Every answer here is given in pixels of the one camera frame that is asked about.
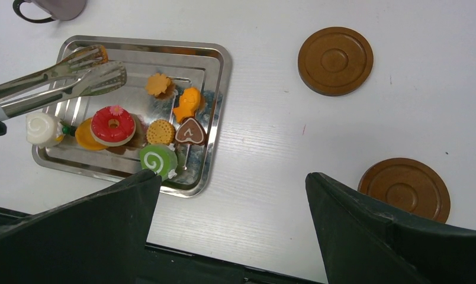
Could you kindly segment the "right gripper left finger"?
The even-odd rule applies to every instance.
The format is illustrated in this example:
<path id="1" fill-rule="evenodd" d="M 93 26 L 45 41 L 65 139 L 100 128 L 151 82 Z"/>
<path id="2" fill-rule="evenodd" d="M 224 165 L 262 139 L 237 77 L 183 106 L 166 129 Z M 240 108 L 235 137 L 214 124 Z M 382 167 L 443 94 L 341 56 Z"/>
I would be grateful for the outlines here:
<path id="1" fill-rule="evenodd" d="M 0 225 L 0 283 L 134 283 L 160 186 L 142 170 Z"/>

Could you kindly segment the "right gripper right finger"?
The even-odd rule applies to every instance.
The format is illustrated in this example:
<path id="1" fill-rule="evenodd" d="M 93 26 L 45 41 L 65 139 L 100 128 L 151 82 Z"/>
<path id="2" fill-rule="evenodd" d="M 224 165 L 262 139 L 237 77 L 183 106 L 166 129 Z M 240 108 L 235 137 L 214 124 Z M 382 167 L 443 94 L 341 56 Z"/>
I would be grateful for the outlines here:
<path id="1" fill-rule="evenodd" d="M 329 283 L 476 283 L 476 230 L 432 221 L 324 173 L 305 179 Z"/>

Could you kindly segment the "metal serving tongs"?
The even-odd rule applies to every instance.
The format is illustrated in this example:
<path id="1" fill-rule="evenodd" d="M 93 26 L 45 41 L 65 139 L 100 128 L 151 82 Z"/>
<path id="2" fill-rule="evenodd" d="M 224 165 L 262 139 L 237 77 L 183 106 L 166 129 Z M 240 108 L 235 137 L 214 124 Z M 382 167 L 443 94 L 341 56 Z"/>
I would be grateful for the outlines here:
<path id="1" fill-rule="evenodd" d="M 81 96 L 112 92 L 127 82 L 120 61 L 102 45 L 83 47 L 41 71 L 0 84 L 0 121 Z"/>

